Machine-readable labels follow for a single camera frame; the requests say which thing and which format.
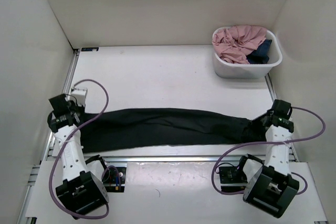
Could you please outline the black trousers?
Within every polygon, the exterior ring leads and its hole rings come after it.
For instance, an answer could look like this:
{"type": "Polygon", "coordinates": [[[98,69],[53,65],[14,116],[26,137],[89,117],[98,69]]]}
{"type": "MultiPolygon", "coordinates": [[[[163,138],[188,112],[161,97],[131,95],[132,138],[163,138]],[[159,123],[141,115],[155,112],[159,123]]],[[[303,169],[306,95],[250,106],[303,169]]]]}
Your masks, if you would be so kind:
{"type": "Polygon", "coordinates": [[[246,118],[175,108],[106,112],[80,130],[84,153],[149,146],[264,142],[266,131],[246,118]]]}

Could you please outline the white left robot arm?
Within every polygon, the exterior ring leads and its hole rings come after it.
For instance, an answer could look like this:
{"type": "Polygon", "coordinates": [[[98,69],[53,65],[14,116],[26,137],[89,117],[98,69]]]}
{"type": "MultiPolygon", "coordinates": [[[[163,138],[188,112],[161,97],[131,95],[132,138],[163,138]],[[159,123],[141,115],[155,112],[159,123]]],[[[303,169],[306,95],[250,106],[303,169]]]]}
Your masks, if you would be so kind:
{"type": "Polygon", "coordinates": [[[49,99],[53,108],[47,122],[59,152],[56,162],[61,162],[62,182],[53,187],[54,173],[49,176],[49,193],[54,203],[74,219],[91,219],[89,213],[108,206],[109,197],[103,185],[108,180],[110,169],[103,164],[88,167],[80,142],[80,116],[85,111],[86,92],[60,94],[49,99]]]}

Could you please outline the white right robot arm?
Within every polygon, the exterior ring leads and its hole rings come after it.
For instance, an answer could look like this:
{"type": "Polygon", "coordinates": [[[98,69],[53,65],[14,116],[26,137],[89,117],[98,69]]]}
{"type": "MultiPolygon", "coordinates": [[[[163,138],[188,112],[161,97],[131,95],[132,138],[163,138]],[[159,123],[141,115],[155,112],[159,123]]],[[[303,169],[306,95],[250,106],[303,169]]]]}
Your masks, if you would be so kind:
{"type": "Polygon", "coordinates": [[[289,149],[294,124],[290,120],[291,104],[275,100],[271,109],[253,120],[265,131],[266,143],[269,144],[265,160],[261,161],[246,155],[236,168],[236,177],[247,182],[243,201],[254,207],[280,218],[299,190],[289,168],[289,149]]]}

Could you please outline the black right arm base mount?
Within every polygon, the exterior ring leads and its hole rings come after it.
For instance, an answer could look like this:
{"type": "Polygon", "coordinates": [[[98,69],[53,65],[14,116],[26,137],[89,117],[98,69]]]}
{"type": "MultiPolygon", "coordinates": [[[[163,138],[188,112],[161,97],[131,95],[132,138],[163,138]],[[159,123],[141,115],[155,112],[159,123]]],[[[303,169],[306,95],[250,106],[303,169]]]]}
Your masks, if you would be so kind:
{"type": "Polygon", "coordinates": [[[246,175],[230,163],[221,163],[215,173],[219,175],[220,188],[224,193],[243,191],[247,185],[246,175]]]}

